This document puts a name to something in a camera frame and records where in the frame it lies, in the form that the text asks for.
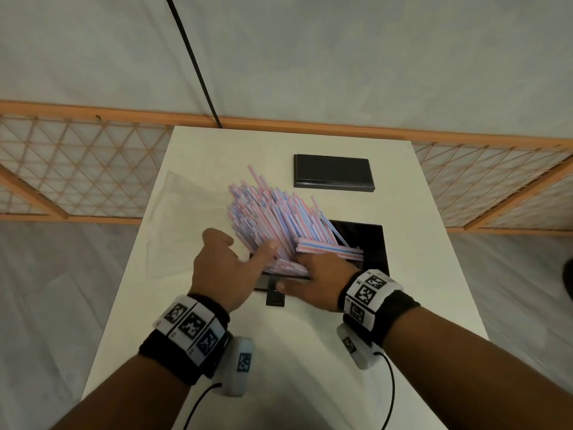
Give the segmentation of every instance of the wooden beam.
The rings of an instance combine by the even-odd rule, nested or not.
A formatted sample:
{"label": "wooden beam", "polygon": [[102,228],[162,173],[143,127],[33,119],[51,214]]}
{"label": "wooden beam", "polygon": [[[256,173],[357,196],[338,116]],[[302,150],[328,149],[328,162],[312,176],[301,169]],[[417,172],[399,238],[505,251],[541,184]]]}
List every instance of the wooden beam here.
{"label": "wooden beam", "polygon": [[0,165],[0,185],[6,187],[12,194],[28,202],[34,208],[45,211],[58,220],[63,220],[68,217],[68,213],[42,194],[39,194],[3,165]]}
{"label": "wooden beam", "polygon": [[556,230],[556,229],[504,229],[504,228],[477,228],[466,231],[464,228],[446,228],[449,234],[466,233],[466,234],[502,234],[502,235],[538,235],[538,236],[557,236],[573,237],[573,230]]}
{"label": "wooden beam", "polygon": [[563,179],[565,176],[573,172],[573,155],[567,160],[563,161],[561,164],[555,166],[553,169],[541,175],[538,179],[530,183],[529,185],[523,187],[521,190],[512,194],[505,201],[499,203],[494,208],[486,211],[478,218],[469,222],[463,228],[466,231],[472,231],[474,229],[483,228],[484,225],[492,222],[497,217],[506,213],[510,209],[515,208],[521,202],[539,194],[545,190],[548,186],[556,181]]}
{"label": "wooden beam", "polygon": [[14,222],[73,222],[73,223],[101,223],[118,225],[139,225],[141,218],[110,217],[110,216],[68,216],[60,219],[54,216],[41,214],[0,214],[0,221]]}
{"label": "wooden beam", "polygon": [[[40,104],[35,102],[0,101],[0,114],[39,117],[58,117],[86,121],[138,122],[188,127],[216,128],[211,116],[191,113],[172,113],[149,110],[127,110],[107,107],[82,107],[77,105]],[[299,134],[321,134],[328,136],[368,137],[372,139],[409,140],[443,144],[470,144],[500,148],[561,148],[573,150],[573,139],[473,134],[419,129],[362,127],[356,125],[318,124],[281,120],[246,119],[240,117],[220,118],[227,129],[249,129],[256,131],[288,132]]]}

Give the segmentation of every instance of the gray floor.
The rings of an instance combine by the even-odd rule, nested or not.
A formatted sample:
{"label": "gray floor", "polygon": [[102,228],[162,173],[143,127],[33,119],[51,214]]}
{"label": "gray floor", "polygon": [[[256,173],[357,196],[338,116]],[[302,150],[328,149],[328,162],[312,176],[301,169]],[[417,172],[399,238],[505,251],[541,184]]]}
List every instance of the gray floor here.
{"label": "gray floor", "polygon": [[[0,222],[0,430],[79,400],[137,228]],[[490,339],[573,392],[573,238],[451,236]]]}
{"label": "gray floor", "polygon": [[80,399],[136,226],[0,222],[0,430]]}

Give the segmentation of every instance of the wrist-mounted device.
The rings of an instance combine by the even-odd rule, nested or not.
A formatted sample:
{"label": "wrist-mounted device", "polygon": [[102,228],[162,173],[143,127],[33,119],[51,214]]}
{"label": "wrist-mounted device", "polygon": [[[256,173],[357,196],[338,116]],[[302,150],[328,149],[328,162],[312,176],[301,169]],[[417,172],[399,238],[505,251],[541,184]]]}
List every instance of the wrist-mounted device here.
{"label": "wrist-mounted device", "polygon": [[214,300],[196,294],[179,296],[163,312],[139,354],[157,361],[188,385],[204,375],[219,381],[215,390],[242,396],[254,351],[250,338],[227,331],[229,314]]}
{"label": "wrist-mounted device", "polygon": [[338,307],[345,314],[336,331],[358,368],[365,370],[379,361],[394,322],[420,306],[403,289],[380,270],[370,269],[354,274],[340,292]]}

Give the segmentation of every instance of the wristband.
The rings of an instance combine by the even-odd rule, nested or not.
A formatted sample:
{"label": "wristband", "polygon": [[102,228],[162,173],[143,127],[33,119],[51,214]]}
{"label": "wristband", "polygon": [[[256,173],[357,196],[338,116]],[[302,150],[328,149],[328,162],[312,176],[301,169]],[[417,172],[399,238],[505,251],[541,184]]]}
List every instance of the wristband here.
{"label": "wristband", "polygon": [[216,366],[227,337],[229,314],[214,300],[180,296],[153,324],[155,330],[139,347],[139,354],[155,360],[182,382],[193,385],[207,368]]}
{"label": "wristband", "polygon": [[347,314],[345,323],[365,342],[382,345],[394,322],[420,306],[402,290],[403,286],[380,270],[354,274],[338,298],[339,308]]}

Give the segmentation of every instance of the person's right arm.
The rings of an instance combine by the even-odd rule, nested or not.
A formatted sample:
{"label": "person's right arm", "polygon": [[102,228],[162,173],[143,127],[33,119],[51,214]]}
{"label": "person's right arm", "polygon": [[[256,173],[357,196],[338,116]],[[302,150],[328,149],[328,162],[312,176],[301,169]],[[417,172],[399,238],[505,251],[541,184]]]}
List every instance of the person's right arm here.
{"label": "person's right arm", "polygon": [[[304,255],[312,281],[277,284],[321,309],[358,271],[336,255]],[[511,354],[422,307],[399,317],[382,348],[449,429],[564,429],[573,396]]]}

